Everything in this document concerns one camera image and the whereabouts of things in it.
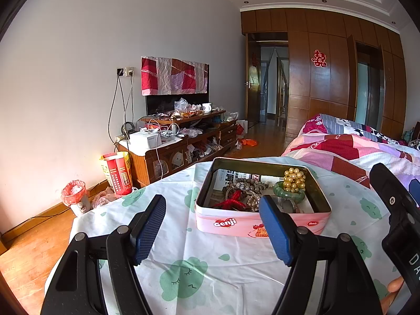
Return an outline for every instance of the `patchwork cloth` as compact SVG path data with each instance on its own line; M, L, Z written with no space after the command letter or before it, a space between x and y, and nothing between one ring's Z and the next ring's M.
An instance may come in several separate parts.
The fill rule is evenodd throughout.
M141 94L206 93L209 65L187 60L141 57Z
M367 125L326 114L317 114L311 120L306 121L301 133L356 134L374 142L398 144L398 141L386 137L383 133Z
M252 160L304 165L311 170L332 209L323 235L337 237L347 232L352 236L379 297L384 297L386 285L400 274L381 248L379 239L388 233L389 224L388 210L378 195L343 175L291 157ZM270 314L289 273L270 240L197 229L194 202L210 166L211 162L193 165L87 212L74 220L70 239L80 231L89 237L109 234L144 211L155 194L162 194L167 202L162 227L148 258L135 267L152 311L163 315ZM100 264L108 313L117 315L108 262ZM323 273L317 272L313 290L320 293L322 281ZM316 301L311 300L307 314L316 308Z

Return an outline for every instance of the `red trash bag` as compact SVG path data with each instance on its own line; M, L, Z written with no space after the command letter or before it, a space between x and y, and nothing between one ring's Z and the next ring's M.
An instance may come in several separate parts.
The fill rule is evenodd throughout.
M61 191L61 200L64 205L70 206L78 217L90 210L86 184L83 181L70 181Z

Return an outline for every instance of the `wooden floor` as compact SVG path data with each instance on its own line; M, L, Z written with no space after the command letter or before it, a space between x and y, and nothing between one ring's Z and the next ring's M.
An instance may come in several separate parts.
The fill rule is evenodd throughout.
M274 126L274 121L255 124L245 138L256 140L258 145L243 146L242 149L234 149L225 156L280 156L285 145L292 140L285 137L284 126ZM39 315L41 312L45 281L54 264L66 250L74 218L73 212L68 210L6 243L10 249L0 256L0 271L29 315Z

